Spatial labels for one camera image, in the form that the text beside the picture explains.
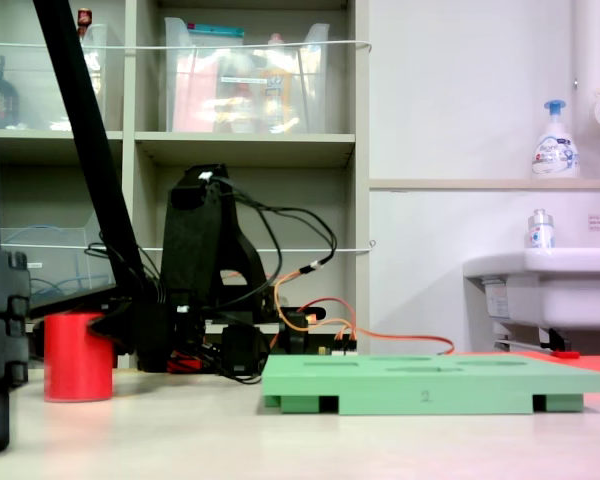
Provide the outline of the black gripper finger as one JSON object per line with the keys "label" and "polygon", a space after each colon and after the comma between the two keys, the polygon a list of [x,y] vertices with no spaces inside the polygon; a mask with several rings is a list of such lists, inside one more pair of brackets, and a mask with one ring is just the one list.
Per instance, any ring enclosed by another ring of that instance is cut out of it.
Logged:
{"label": "black gripper finger", "polygon": [[110,304],[87,323],[90,334],[110,341],[119,351],[131,350],[130,304]]}

